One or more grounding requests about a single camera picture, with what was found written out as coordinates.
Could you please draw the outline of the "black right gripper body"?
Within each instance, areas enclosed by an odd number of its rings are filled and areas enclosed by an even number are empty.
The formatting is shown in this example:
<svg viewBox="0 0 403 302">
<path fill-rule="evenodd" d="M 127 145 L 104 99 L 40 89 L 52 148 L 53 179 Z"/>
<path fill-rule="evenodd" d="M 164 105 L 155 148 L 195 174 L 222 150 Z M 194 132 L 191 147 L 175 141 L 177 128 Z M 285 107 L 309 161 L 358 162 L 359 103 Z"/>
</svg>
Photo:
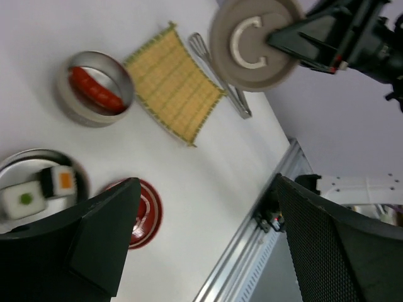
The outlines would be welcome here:
<svg viewBox="0 0 403 302">
<path fill-rule="evenodd" d="M 306 17 L 332 16 L 324 43 L 336 49 L 331 72 L 349 67 L 381 82 L 402 82 L 402 15 L 387 27 L 381 10 L 390 1 L 318 1 Z"/>
</svg>

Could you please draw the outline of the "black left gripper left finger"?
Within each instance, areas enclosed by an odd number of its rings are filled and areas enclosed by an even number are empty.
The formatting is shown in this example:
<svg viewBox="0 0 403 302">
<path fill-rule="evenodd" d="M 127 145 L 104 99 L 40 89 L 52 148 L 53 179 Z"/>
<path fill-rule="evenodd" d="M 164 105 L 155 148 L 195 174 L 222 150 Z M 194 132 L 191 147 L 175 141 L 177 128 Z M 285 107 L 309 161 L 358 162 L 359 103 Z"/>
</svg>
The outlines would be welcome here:
<svg viewBox="0 0 403 302">
<path fill-rule="evenodd" d="M 131 177 L 1 235 L 1 301 L 110 301 L 117 295 L 140 202 Z"/>
</svg>

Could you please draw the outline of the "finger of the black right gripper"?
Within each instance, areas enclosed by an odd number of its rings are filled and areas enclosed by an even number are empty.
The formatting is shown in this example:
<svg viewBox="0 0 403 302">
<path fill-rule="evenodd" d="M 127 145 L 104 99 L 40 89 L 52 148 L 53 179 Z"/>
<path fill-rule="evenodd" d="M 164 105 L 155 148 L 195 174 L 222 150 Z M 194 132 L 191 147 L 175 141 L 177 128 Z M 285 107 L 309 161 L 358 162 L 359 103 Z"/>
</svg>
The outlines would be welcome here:
<svg viewBox="0 0 403 302">
<path fill-rule="evenodd" d="M 334 74 L 347 57 L 347 37 L 346 15 L 318 15 L 275 30 L 267 44 L 312 70 Z"/>
</svg>

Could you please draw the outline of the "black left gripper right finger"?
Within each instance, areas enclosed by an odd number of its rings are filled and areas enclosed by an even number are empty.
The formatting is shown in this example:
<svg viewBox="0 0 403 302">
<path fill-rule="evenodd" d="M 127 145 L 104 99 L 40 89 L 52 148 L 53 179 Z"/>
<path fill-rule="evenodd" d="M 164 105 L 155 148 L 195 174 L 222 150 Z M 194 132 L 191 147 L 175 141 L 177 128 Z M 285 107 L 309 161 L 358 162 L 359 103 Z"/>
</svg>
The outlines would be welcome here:
<svg viewBox="0 0 403 302">
<path fill-rule="evenodd" d="M 402 301 L 402 228 L 279 175 L 276 193 L 303 301 Z"/>
</svg>

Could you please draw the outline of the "beige round lid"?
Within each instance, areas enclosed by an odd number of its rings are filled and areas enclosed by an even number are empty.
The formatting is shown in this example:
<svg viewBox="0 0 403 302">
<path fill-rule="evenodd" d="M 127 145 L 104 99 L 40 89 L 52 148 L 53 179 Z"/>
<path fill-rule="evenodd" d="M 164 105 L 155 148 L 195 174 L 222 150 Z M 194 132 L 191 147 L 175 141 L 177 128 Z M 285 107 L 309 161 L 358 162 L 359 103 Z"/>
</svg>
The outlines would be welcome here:
<svg viewBox="0 0 403 302">
<path fill-rule="evenodd" d="M 267 45 L 266 39 L 304 17 L 298 1 L 224 1 L 208 34 L 215 70 L 244 91 L 262 92 L 279 85 L 300 62 Z"/>
</svg>

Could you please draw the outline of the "orange sushi roll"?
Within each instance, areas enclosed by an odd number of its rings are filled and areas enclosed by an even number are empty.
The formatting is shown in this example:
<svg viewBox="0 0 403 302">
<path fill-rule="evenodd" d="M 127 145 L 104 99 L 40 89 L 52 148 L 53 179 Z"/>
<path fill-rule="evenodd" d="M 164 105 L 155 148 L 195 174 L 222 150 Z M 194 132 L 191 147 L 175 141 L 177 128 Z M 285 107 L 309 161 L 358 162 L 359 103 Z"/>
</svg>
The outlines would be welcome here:
<svg viewBox="0 0 403 302">
<path fill-rule="evenodd" d="M 45 199 L 73 196 L 77 193 L 76 173 L 71 166 L 44 168 L 37 176 Z"/>
</svg>

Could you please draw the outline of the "steel tongs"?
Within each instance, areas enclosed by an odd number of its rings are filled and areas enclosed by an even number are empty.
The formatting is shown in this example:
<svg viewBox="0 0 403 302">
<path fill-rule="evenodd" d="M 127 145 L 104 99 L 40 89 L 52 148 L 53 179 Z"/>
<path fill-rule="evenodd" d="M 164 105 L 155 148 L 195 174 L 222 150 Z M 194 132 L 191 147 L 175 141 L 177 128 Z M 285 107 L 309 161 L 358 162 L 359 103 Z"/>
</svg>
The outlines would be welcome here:
<svg viewBox="0 0 403 302">
<path fill-rule="evenodd" d="M 238 110 L 241 118 L 245 120 L 251 118 L 253 114 L 247 103 L 244 92 L 236 87 L 231 88 L 231 86 L 215 70 L 210 52 L 208 51 L 202 36 L 197 32 L 192 33 L 188 37 L 188 43 L 192 51 L 205 63 L 205 65 L 210 69 L 210 72 L 215 76 L 218 83 L 226 92 L 227 97 L 231 100 L 236 110 Z"/>
</svg>

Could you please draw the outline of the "red food piece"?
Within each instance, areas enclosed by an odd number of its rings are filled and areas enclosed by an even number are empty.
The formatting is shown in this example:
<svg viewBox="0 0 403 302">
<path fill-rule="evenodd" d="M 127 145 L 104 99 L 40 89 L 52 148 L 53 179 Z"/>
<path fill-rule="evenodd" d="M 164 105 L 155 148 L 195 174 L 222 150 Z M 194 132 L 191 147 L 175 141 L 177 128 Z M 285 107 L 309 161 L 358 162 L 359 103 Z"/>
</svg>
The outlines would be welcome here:
<svg viewBox="0 0 403 302">
<path fill-rule="evenodd" d="M 126 110 L 120 97 L 99 84 L 82 67 L 72 67 L 70 78 L 75 87 L 98 106 L 115 115 Z"/>
</svg>

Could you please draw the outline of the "red round lid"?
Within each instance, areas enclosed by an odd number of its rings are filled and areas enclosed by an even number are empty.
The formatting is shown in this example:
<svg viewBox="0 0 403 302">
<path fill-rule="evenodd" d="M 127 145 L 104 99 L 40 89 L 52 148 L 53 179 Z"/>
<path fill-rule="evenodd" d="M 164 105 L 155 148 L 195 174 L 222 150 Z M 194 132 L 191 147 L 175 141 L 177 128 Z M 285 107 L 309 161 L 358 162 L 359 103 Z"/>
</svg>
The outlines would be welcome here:
<svg viewBox="0 0 403 302">
<path fill-rule="evenodd" d="M 163 206 L 156 189 L 147 181 L 139 179 L 141 192 L 135 225 L 129 249 L 147 245 L 157 235 L 163 218 Z"/>
</svg>

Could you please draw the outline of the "red steel container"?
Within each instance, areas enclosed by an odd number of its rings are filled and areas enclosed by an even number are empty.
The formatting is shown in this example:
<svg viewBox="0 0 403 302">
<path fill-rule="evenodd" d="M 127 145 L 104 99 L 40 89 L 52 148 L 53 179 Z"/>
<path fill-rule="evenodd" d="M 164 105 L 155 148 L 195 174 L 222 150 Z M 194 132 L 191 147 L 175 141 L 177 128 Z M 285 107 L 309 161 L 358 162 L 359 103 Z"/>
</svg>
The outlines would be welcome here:
<svg viewBox="0 0 403 302">
<path fill-rule="evenodd" d="M 89 199 L 89 181 L 69 156 L 26 150 L 1 162 L 1 233 L 66 210 Z"/>
</svg>

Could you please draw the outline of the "bamboo mat tray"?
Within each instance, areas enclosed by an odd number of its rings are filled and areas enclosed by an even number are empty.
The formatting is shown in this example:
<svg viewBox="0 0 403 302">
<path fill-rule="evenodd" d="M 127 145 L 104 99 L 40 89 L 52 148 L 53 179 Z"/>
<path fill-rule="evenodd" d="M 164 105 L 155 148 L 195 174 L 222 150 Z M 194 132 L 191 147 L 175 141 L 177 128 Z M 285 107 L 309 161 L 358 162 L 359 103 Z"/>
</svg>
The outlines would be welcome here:
<svg viewBox="0 0 403 302">
<path fill-rule="evenodd" d="M 226 93 L 193 60 L 176 27 L 169 22 L 123 64 L 148 113 L 169 133 L 194 146 Z"/>
</svg>

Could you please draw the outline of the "beige steel container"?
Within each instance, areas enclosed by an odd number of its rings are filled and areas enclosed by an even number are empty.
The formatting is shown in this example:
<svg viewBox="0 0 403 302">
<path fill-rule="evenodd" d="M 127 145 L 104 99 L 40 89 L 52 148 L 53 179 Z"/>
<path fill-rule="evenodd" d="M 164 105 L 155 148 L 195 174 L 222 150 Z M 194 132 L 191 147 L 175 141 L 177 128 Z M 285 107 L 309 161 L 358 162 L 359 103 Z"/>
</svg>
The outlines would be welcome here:
<svg viewBox="0 0 403 302">
<path fill-rule="evenodd" d="M 135 101 L 135 85 L 124 66 L 96 51 L 79 52 L 64 60 L 55 87 L 65 115 L 93 128 L 120 121 Z"/>
</svg>

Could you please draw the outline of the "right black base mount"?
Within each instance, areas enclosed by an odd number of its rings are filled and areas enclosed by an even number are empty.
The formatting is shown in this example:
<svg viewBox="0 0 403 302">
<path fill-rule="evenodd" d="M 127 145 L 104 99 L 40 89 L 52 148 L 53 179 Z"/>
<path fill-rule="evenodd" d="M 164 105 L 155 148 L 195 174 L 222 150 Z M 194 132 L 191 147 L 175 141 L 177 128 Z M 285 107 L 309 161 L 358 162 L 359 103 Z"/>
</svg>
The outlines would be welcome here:
<svg viewBox="0 0 403 302">
<path fill-rule="evenodd" d="M 284 217 L 280 210 L 277 190 L 269 187 L 261 197 L 254 212 L 254 219 L 258 227 L 265 233 L 270 231 L 285 232 Z"/>
</svg>

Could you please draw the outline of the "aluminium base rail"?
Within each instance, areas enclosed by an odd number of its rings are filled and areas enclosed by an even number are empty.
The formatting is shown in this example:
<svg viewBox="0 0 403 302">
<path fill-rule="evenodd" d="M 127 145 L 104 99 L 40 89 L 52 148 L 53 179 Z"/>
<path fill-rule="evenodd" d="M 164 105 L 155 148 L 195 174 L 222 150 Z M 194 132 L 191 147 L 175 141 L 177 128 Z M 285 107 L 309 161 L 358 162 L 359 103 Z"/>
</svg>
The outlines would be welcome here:
<svg viewBox="0 0 403 302">
<path fill-rule="evenodd" d="M 269 176 L 261 194 L 246 215 L 245 219 L 232 237 L 219 261 L 208 276 L 204 285 L 194 298 L 195 301 L 229 301 L 234 286 L 246 262 L 255 251 L 258 240 L 265 235 L 254 219 L 254 212 L 264 192 L 274 183 L 275 176 L 280 173 L 288 177 L 295 177 L 299 173 L 312 172 L 305 158 L 305 154 L 297 139 L 289 139 L 290 146 L 279 164 Z"/>
</svg>

